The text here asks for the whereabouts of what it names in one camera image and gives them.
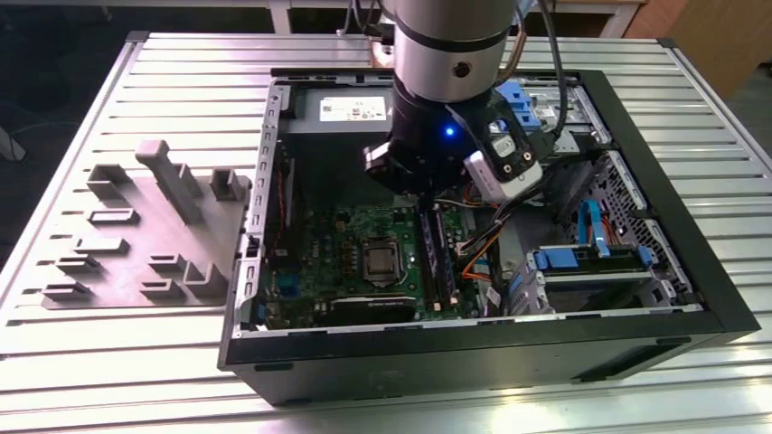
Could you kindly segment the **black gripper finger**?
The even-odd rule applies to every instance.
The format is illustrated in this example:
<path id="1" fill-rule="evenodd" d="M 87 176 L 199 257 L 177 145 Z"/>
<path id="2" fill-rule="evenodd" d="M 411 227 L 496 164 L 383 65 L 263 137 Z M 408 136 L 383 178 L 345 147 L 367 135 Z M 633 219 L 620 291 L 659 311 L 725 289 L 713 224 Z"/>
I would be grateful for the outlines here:
<path id="1" fill-rule="evenodd" d="M 364 172 L 368 175 L 385 175 L 392 170 L 389 143 L 367 146 L 363 151 Z"/>

